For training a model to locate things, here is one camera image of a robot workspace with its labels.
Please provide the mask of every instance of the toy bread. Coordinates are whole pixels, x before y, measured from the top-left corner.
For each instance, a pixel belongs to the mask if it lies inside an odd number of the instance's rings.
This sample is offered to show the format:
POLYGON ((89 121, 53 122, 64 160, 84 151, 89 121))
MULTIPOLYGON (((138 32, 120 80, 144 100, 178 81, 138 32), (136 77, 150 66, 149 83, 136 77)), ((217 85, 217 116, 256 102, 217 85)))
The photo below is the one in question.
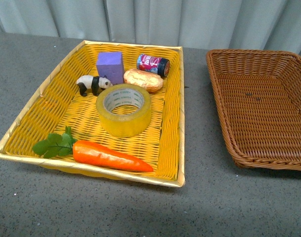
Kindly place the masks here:
POLYGON ((164 84, 164 80, 159 75, 138 69, 126 71, 124 73, 124 82, 139 85, 148 92, 156 92, 160 90, 164 84))

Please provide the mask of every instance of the gray curtain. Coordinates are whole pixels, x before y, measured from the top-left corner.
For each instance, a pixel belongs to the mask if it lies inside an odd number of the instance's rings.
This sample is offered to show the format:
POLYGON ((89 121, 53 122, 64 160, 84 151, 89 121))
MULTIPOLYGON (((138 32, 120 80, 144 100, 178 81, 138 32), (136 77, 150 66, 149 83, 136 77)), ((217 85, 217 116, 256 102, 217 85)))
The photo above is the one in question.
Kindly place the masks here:
POLYGON ((0 0, 0 32, 301 55, 301 0, 0 0))

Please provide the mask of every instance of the toy panda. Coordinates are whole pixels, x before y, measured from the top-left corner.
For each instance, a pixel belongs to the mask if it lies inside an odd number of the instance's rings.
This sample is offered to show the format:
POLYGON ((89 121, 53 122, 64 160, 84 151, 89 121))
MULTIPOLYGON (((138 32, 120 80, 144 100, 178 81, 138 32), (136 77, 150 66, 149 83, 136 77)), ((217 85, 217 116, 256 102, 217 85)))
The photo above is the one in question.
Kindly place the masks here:
POLYGON ((98 95, 98 90, 101 88, 105 90, 112 86, 112 83, 107 78, 99 77, 99 76, 90 76, 85 75, 80 77, 76 84, 80 89, 80 95, 86 96, 86 90, 92 89, 93 95, 98 95))

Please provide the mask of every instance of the table surface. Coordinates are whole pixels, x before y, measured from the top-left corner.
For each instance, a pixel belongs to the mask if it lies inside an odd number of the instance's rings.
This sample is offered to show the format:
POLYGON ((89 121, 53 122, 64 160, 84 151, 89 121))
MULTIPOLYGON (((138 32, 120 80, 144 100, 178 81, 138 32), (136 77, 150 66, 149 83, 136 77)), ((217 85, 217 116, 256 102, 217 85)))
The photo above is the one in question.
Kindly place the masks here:
MULTIPOLYGON (((0 33, 0 139, 81 41, 0 33)), ((185 186, 0 160, 0 237, 301 236, 301 172, 234 164, 220 128, 207 50, 183 52, 185 186)))

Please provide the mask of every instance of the panda leg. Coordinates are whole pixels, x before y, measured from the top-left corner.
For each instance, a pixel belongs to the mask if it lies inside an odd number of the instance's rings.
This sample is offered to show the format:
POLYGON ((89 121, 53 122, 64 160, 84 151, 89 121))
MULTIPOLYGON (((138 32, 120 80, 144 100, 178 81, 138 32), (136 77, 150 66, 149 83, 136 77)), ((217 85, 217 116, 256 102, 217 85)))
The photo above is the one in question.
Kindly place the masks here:
POLYGON ((93 77, 92 79, 92 86, 91 86, 91 89, 92 89, 92 94, 93 95, 99 95, 100 93, 98 93, 99 91, 99 79, 100 77, 99 76, 96 76, 96 77, 93 77))
POLYGON ((82 83, 82 82, 80 82, 80 83, 78 84, 78 87, 79 87, 79 89, 80 89, 80 95, 86 96, 86 86, 85 86, 85 84, 82 83))

